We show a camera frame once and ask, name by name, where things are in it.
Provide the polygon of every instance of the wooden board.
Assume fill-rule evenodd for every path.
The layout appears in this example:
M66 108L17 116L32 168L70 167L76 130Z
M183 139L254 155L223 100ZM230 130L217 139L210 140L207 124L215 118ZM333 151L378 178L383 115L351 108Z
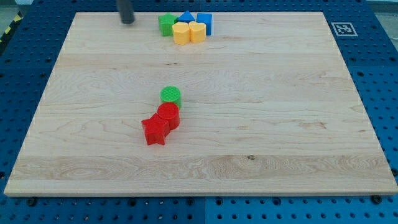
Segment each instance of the wooden board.
M214 13L214 35L184 46L157 15L76 14L8 196L397 193L322 13ZM181 125L147 146L167 85Z

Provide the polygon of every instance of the toy block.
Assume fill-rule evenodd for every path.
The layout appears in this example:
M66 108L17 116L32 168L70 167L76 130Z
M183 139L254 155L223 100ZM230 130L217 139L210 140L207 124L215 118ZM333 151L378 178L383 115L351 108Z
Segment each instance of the toy block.
M213 26L213 15L210 13L198 13L197 22L206 24L206 35L211 35L211 28Z
M176 44L185 45L190 40L189 26L185 22L177 22L173 25L173 38Z
M160 100L162 103L175 103L178 108L181 108L181 93L175 86L167 86L160 92Z
M192 21L195 21L195 18L193 17L193 15L191 14L191 12L189 11L185 11L179 18L178 18L179 22L186 22L186 23L190 23Z
M206 39L206 24L190 22L190 40L192 43L200 43Z
M173 36L172 26L177 22L177 19L177 16L171 15L169 12L157 18L162 36Z
M180 125L180 111L175 103L162 103L157 109L157 114L169 122L170 130Z
M165 138L170 133L169 122L162 119L158 114L154 114L149 119L141 121L144 128L147 144L165 144Z

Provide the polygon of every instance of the blue pegboard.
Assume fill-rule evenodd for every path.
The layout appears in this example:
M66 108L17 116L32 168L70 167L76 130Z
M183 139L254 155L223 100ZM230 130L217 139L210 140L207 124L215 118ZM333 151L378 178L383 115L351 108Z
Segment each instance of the blue pegboard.
M392 170L398 169L398 53L363 0L150 0L137 11L322 11ZM2 192L76 12L113 0L36 0L0 58L0 223L397 223L393 197L8 198Z

